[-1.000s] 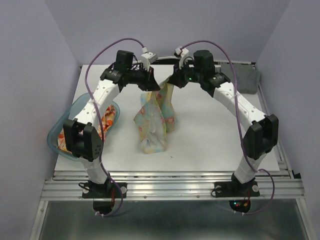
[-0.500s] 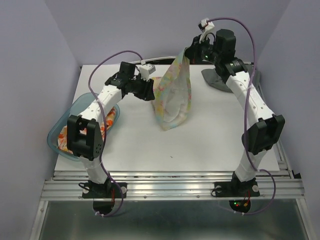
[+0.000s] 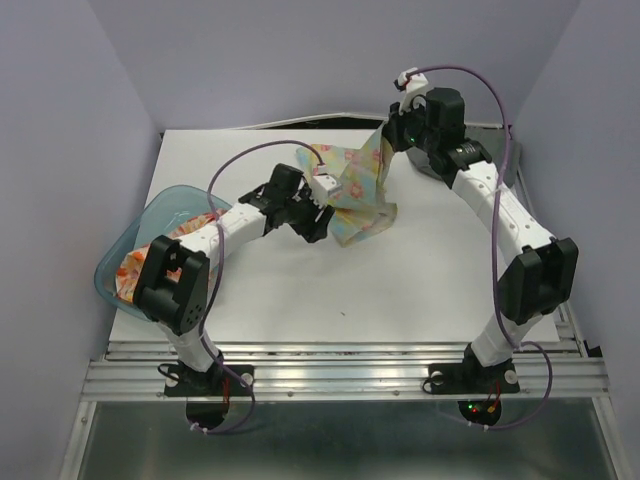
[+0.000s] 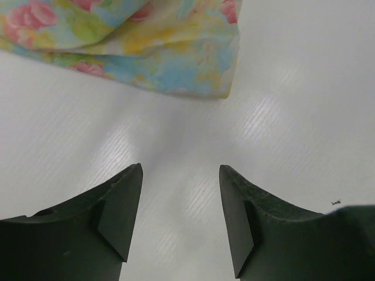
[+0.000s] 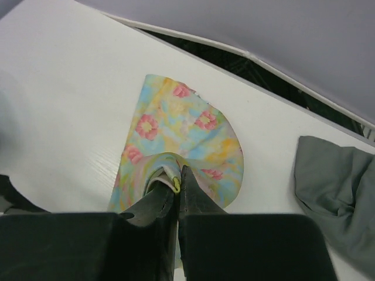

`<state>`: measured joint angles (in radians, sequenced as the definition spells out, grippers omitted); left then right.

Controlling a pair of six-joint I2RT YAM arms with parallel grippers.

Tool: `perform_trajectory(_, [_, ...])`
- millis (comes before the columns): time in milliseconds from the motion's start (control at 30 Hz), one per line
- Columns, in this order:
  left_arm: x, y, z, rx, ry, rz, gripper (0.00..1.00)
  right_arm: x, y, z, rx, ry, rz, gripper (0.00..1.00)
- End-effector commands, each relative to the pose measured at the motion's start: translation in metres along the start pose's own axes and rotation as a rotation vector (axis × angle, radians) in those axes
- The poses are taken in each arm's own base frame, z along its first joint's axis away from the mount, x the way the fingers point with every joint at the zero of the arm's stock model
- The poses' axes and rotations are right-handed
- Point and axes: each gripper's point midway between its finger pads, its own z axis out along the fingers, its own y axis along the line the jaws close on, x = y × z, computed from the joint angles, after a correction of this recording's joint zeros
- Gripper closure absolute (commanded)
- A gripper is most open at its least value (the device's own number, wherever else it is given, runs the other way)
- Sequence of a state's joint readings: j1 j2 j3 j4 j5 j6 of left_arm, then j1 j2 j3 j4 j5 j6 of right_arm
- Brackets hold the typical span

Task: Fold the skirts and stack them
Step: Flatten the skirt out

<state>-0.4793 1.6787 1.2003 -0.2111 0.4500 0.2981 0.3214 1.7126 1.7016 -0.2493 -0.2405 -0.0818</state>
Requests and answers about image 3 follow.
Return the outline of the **pastel floral skirt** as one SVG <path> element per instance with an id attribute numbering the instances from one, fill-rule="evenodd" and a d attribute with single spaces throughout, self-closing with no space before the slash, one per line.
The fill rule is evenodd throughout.
<path id="1" fill-rule="evenodd" d="M 334 208 L 329 230 L 341 246 L 366 240 L 395 222 L 398 207 L 386 200 L 385 189 L 393 156 L 381 129 L 357 149 L 315 144 L 312 150 L 296 150 L 296 160 L 306 178 L 324 167 L 341 184 L 341 190 L 329 198 Z"/>

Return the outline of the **grey pleated skirt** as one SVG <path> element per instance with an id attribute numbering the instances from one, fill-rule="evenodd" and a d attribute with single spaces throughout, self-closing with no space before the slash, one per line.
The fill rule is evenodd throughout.
<path id="1" fill-rule="evenodd" d="M 502 167 L 505 150 L 505 138 L 504 131 L 502 129 L 468 126 L 466 128 L 466 136 L 483 145 L 491 156 L 497 169 Z M 516 183 L 517 172 L 522 157 L 522 144 L 515 139 L 511 139 L 509 145 L 510 156 L 503 182 L 507 187 L 511 188 Z M 409 161 L 418 172 L 436 180 L 441 180 L 441 178 L 430 167 L 428 157 L 424 152 L 417 148 L 411 148 L 406 152 L 406 154 Z"/>

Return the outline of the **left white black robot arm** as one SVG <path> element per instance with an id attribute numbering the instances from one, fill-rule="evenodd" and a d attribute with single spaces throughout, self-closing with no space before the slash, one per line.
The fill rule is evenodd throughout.
<path id="1" fill-rule="evenodd" d="M 225 259 L 284 224 L 308 243 L 324 239 L 334 214 L 329 201 L 340 190 L 333 175 L 306 178 L 279 164 L 268 182 L 241 196 L 220 218 L 177 239 L 161 235 L 150 243 L 133 304 L 159 326 L 178 355 L 168 378 L 202 394 L 219 389 L 226 375 L 223 354 L 206 333 L 205 322 Z"/>

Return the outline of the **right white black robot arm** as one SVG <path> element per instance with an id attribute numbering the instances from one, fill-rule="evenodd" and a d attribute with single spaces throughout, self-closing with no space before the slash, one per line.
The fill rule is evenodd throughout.
<path id="1" fill-rule="evenodd" d="M 570 296 L 579 250 L 541 226 L 516 195 L 503 187 L 486 148 L 469 138 L 465 103 L 451 88 L 401 87 L 383 136 L 396 152 L 421 150 L 430 168 L 458 195 L 491 234 L 494 313 L 458 363 L 433 364 L 425 382 L 435 395 L 519 390 L 513 352 L 529 331 Z"/>

